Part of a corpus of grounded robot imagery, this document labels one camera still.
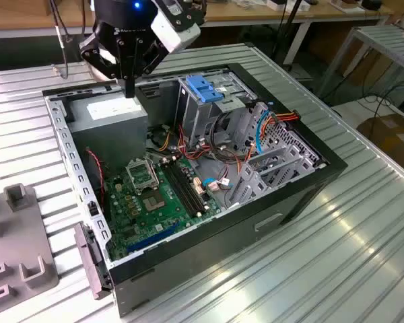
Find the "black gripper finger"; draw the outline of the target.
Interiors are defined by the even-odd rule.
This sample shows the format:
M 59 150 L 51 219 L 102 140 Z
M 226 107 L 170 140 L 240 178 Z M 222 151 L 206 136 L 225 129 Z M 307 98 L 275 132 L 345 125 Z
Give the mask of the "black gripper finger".
M 166 47 L 155 35 L 146 34 L 137 38 L 129 80 L 130 98 L 135 96 L 135 80 L 141 76 L 149 75 L 165 57 Z
M 124 96 L 130 97 L 130 77 L 124 52 L 122 51 L 121 37 L 115 32 L 93 32 L 84 41 L 79 43 L 81 57 L 103 76 L 109 79 L 116 79 Z M 115 62 L 105 59 L 100 54 L 100 47 L 103 46 L 114 58 Z

